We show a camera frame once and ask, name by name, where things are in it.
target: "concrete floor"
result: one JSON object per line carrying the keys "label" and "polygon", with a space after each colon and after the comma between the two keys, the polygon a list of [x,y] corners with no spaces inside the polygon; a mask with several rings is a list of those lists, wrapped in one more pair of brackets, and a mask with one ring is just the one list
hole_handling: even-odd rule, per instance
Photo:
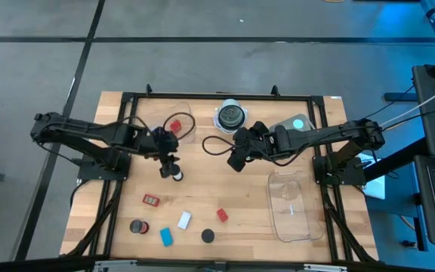
{"label": "concrete floor", "polygon": [[[95,0],[0,0],[0,36],[86,36],[96,6]],[[435,37],[435,33],[420,4],[107,0],[96,36]],[[0,43],[0,172],[6,174],[0,183],[0,261],[11,258],[46,155],[29,138],[32,118],[35,113],[61,111],[82,47],[82,43]],[[344,99],[347,117],[358,119],[385,105],[384,92],[405,91],[412,84],[411,66],[424,63],[435,63],[435,45],[93,44],[72,117],[92,120],[101,91],[142,91],[150,83],[157,92],[267,94],[278,85],[283,94],[338,95]],[[411,106],[397,104],[375,118],[383,121]],[[420,120],[408,122],[386,133],[387,145],[379,155],[421,136]],[[76,167],[57,161],[28,258],[57,256],[76,173]],[[387,232],[381,220],[372,221],[378,235]],[[383,261],[414,265],[394,261],[383,250],[386,245],[378,248],[381,258],[388,258]]]}

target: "red block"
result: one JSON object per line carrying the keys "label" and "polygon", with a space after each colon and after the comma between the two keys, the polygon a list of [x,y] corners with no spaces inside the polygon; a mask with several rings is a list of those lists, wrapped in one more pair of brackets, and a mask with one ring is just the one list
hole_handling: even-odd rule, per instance
{"label": "red block", "polygon": [[143,199],[142,199],[142,202],[149,204],[149,205],[152,205],[154,207],[157,207],[157,205],[159,204],[159,201],[160,201],[159,198],[157,198],[155,196],[151,196],[147,193],[143,196]]}
{"label": "red block", "polygon": [[174,134],[177,134],[182,126],[180,125],[179,120],[175,120],[171,123],[171,130],[174,132]]}
{"label": "red block", "polygon": [[218,209],[217,216],[219,216],[219,219],[222,222],[225,222],[228,219],[226,212],[222,208]]}

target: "wooden tabletop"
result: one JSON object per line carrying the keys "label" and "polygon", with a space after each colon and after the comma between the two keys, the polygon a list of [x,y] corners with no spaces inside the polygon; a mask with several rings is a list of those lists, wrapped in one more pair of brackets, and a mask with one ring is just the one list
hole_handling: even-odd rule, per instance
{"label": "wooden tabletop", "polygon": [[[117,119],[122,92],[104,91],[100,97],[95,122],[105,124]],[[329,125],[346,122],[344,105],[340,97],[324,97]],[[202,150],[202,139],[219,135],[231,140],[217,130],[212,122],[214,109],[221,100],[175,100],[140,98],[137,115],[146,122],[155,121],[155,112],[162,112],[179,102],[188,103],[196,118],[194,141],[178,147],[177,164],[184,173],[181,182],[162,179],[160,163],[141,156],[132,156],[131,172],[124,182],[111,257],[155,258],[228,261],[330,261],[329,245],[325,229],[322,200],[319,187],[313,183],[311,158],[313,149],[305,150],[290,166],[277,168],[266,161],[248,163],[237,173],[227,164],[229,153],[210,156]],[[298,113],[307,115],[307,105],[300,101],[241,100],[249,112],[245,127],[262,121],[271,126]],[[318,108],[315,109],[319,120]],[[210,151],[225,150],[229,146],[219,141],[209,141]],[[344,143],[333,144],[338,150]],[[276,171],[300,171],[308,174],[312,183],[307,195],[313,199],[321,238],[313,241],[284,243],[274,234],[268,206],[268,177]],[[66,226],[61,253],[73,249],[94,223],[100,199],[102,181],[89,181],[75,194],[73,207]],[[158,207],[142,203],[145,193],[161,199]],[[359,243],[377,258],[375,241],[364,196],[354,187],[341,187],[347,225]],[[216,211],[224,208],[229,219],[222,223]],[[192,218],[186,230],[177,227],[182,212],[190,212]],[[134,234],[129,225],[134,219],[149,223],[146,234]],[[164,247],[159,231],[169,227],[174,244]],[[210,228],[215,232],[213,243],[204,243],[201,232]],[[103,251],[106,226],[100,232],[97,252]],[[335,226],[338,253],[344,257],[340,231]]]}

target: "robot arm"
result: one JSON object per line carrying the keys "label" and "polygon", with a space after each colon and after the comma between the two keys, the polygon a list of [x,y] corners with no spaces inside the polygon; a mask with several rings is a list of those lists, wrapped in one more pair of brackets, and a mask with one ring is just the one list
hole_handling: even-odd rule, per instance
{"label": "robot arm", "polygon": [[[172,175],[175,180],[180,180],[182,174],[179,166],[174,164],[178,158],[168,155],[177,152],[179,143],[176,136],[162,127],[152,133],[148,132],[148,128],[124,122],[99,125],[68,119],[59,113],[46,113],[35,116],[35,125],[30,135],[38,145],[59,143],[84,153],[91,158],[91,163],[107,172],[128,173],[128,153],[158,159],[162,164],[160,174],[163,178]],[[108,147],[99,147],[87,139],[102,141]],[[83,159],[77,164],[87,162]]]}
{"label": "robot arm", "polygon": [[[385,144],[377,122],[367,119],[346,122],[311,131],[285,129],[278,125],[270,132],[262,122],[252,128],[240,128],[233,136],[235,148],[227,163],[237,172],[247,162],[265,159],[278,166],[286,166],[306,148],[339,141],[349,141],[339,151],[313,158],[318,181],[326,184],[365,184],[363,164],[356,156],[364,150],[377,150]],[[278,159],[293,158],[280,164]]]}

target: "blue block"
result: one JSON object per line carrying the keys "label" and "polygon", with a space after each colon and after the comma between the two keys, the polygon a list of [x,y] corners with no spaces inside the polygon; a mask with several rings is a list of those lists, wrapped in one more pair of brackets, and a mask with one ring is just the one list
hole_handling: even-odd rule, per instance
{"label": "blue block", "polygon": [[162,238],[164,246],[170,246],[174,242],[172,239],[171,230],[168,227],[160,230],[160,237]]}

